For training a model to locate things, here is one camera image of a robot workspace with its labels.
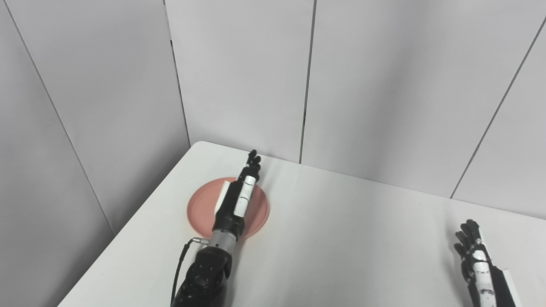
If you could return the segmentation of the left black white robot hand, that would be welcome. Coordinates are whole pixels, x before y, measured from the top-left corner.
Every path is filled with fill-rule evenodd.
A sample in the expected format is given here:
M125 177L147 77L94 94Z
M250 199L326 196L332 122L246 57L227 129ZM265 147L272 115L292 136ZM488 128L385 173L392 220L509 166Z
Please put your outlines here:
M250 205L254 188L260 179L261 156L256 149L248 153L247 161L234 181L225 181L215 206L213 232L234 235L238 240L244 232L244 217Z

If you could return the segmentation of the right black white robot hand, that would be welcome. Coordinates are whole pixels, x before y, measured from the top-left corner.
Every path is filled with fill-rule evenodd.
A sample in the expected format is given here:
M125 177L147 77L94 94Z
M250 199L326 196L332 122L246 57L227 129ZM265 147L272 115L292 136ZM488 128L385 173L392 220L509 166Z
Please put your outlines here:
M520 307L521 300L507 269L493 264L479 224L468 219L453 245L461 258L462 276L474 307Z

